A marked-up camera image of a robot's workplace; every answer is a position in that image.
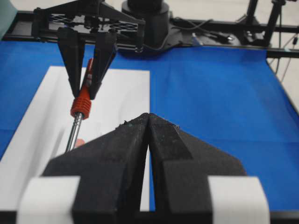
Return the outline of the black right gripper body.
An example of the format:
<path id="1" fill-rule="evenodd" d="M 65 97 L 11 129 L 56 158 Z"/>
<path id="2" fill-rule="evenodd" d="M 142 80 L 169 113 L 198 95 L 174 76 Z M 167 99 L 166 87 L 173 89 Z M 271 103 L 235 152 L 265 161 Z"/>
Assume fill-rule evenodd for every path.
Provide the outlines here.
<path id="1" fill-rule="evenodd" d="M 115 33 L 119 48 L 143 51 L 145 21 L 120 12 L 103 0 L 75 0 L 33 11 L 35 39 L 57 40 L 59 28 L 77 31 L 88 43 L 95 43 L 97 33 Z"/>

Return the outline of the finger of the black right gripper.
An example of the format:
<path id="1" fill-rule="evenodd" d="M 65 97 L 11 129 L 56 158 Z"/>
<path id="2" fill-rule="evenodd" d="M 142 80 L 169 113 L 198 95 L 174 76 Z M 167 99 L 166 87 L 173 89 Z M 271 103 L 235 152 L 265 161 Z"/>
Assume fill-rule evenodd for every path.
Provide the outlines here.
<path id="1" fill-rule="evenodd" d="M 93 54 L 92 83 L 89 88 L 90 100 L 94 100 L 102 80 L 115 58 L 117 51 L 116 33 L 98 33 Z"/>
<path id="2" fill-rule="evenodd" d="M 78 97 L 85 42 L 80 39 L 79 32 L 71 28 L 59 28 L 57 37 L 58 47 L 67 70 L 72 94 L 74 97 Z"/>

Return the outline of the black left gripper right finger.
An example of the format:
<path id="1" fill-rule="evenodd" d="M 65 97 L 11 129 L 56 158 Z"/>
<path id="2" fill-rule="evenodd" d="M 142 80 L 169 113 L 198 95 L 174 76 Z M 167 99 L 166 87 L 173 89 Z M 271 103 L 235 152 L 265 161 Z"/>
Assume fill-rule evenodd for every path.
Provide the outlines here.
<path id="1" fill-rule="evenodd" d="M 149 115 L 155 210 L 166 224 L 211 224 L 208 176 L 246 176 L 230 154 Z"/>

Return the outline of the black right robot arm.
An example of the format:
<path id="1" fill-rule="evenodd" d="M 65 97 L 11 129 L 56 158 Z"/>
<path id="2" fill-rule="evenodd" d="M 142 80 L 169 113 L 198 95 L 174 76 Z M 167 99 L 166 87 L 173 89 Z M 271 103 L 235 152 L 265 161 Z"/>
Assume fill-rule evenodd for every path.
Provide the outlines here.
<path id="1" fill-rule="evenodd" d="M 117 48 L 160 51 L 169 33 L 169 6 L 162 0 L 126 0 L 116 10 L 103 0 L 75 0 L 33 12 L 35 39 L 57 39 L 71 91 L 79 95 L 85 45 L 94 44 L 90 99 L 95 99 Z"/>

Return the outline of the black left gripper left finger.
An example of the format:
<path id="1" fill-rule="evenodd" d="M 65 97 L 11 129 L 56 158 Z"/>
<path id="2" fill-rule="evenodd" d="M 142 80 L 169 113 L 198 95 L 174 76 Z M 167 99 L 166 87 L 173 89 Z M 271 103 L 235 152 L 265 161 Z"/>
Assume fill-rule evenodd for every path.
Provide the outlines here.
<path id="1" fill-rule="evenodd" d="M 132 224 L 140 209 L 149 114 L 51 159 L 43 176 L 79 176 L 76 224 Z"/>

